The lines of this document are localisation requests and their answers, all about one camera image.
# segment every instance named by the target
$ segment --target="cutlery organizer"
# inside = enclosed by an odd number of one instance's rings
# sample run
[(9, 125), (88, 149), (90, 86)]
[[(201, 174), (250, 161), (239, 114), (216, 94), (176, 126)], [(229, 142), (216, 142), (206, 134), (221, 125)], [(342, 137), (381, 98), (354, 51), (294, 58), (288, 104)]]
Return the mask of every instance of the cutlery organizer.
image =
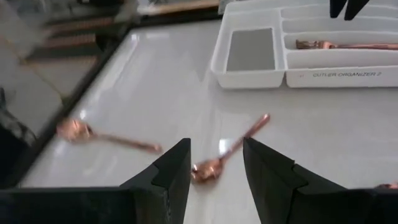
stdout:
[(398, 86), (398, 50), (307, 49), (295, 41), (398, 44), (398, 3), (371, 1), (352, 20), (326, 0), (227, 5), (210, 69), (223, 88)]

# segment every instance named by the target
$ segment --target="white tabletop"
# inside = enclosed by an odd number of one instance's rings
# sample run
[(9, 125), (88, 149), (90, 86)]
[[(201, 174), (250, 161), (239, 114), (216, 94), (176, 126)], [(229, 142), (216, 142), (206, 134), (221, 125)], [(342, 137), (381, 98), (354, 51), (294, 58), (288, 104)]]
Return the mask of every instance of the white tabletop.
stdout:
[[(161, 143), (192, 139), (192, 162), (218, 155), (264, 113), (255, 138), (347, 188), (397, 180), (395, 88), (225, 91), (208, 70), (220, 22), (132, 30), (72, 113), (97, 131)], [(119, 185), (157, 156), (55, 138), (24, 187)], [(259, 223), (243, 157), (214, 186), (191, 186), (185, 223)]]

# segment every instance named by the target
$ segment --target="gray insert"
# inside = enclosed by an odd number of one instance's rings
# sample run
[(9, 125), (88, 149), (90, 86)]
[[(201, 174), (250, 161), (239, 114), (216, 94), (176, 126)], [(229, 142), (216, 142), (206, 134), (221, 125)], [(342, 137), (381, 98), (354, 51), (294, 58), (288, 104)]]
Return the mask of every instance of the gray insert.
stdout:
[(272, 29), (234, 31), (226, 70), (275, 70)]

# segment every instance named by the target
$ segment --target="spoon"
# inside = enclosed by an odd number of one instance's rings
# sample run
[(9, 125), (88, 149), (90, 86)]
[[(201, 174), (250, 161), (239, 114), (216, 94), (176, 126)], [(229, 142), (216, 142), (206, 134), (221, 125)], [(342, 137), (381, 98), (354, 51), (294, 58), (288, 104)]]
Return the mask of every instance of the spoon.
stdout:
[(57, 126), (57, 134), (70, 142), (85, 142), (90, 140), (105, 140), (123, 144), (129, 147), (144, 149), (148, 152), (159, 153), (162, 152), (162, 147), (158, 144), (149, 144), (145, 142), (128, 140), (109, 134), (95, 133), (88, 124), (76, 120), (65, 119)]
[(240, 149), (243, 145), (244, 138), (250, 138), (256, 134), (270, 119), (269, 114), (261, 116), (251, 128), (240, 137), (227, 151), (216, 159), (208, 159), (199, 164), (194, 164), (191, 169), (191, 179), (195, 184), (205, 184), (210, 180), (216, 180), (220, 177), (226, 161), (232, 156), (234, 152)]

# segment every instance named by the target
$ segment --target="glossy surface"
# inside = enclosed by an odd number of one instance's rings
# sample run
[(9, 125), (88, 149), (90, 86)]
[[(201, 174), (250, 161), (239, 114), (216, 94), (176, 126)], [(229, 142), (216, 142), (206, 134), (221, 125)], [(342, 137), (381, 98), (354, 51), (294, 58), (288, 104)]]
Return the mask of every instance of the glossy surface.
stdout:
[[(208, 71), (220, 22), (134, 30), (73, 112), (93, 129), (216, 157), (258, 117), (254, 138), (345, 187), (395, 182), (398, 89), (225, 91)], [(157, 158), (104, 142), (55, 138), (22, 186), (119, 185)], [(185, 223), (259, 223), (236, 153), (215, 185), (191, 185)]]

